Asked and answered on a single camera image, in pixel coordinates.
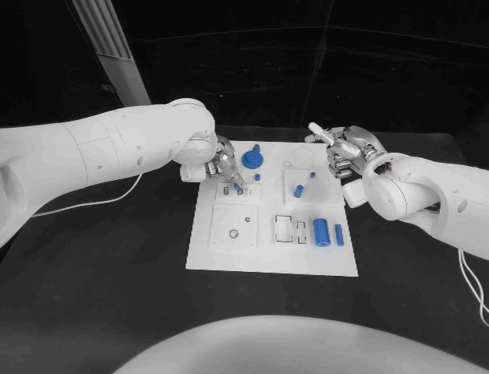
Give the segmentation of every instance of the blue cylinder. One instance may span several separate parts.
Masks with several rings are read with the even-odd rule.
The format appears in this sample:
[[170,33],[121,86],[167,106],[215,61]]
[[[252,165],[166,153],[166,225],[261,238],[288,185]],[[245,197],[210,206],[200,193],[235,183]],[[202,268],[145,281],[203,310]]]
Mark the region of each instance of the blue cylinder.
[[248,169],[255,169],[262,165],[262,155],[255,150],[249,150],[242,155],[242,165]]
[[313,221],[313,233],[314,245],[317,247],[327,247],[330,245],[329,226],[323,218],[317,218],[317,220]]
[[342,246],[343,245],[342,225],[336,224],[334,227],[336,227],[336,242],[337,242],[337,245]]
[[303,195],[303,186],[297,185],[297,189],[294,190],[294,197],[298,198]]

